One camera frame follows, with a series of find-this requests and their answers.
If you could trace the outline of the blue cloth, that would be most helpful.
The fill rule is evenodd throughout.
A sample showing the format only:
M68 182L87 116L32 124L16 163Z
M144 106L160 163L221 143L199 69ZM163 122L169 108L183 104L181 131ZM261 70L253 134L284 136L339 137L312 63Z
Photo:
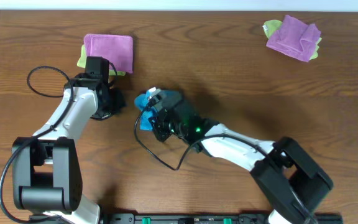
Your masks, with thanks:
M174 96L180 96L180 93L177 91L171 90L161 90L159 88L153 87L147 90L145 93L140 94L135 100L135 106L140 109L142 115L140 117L140 130L143 131L152 131L152 123L149 121L151 118L157 118L157 111L154 108L147 109L146 106L149 103L149 100L152 96L157 94L158 91L162 92L163 96L173 98Z

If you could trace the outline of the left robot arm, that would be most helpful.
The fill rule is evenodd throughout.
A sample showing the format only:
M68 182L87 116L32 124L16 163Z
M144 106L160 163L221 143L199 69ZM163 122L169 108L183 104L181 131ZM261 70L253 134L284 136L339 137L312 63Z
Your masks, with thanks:
M99 223L101 208L83 195L76 153L87 122L120 112L125 101L109 79L109 60L87 57L83 73L68 78L61 102L31 137L18 137L6 167L12 169L16 208L33 213L27 223Z

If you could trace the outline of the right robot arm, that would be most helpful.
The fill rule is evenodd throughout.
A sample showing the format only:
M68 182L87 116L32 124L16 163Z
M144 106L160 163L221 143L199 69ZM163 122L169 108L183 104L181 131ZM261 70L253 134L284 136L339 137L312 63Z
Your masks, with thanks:
M190 148L249 171L273 207L269 223L317 223L314 211L333 181L294 139L254 139L202 118L189 107L152 109L155 116L149 121L159 141L173 134Z

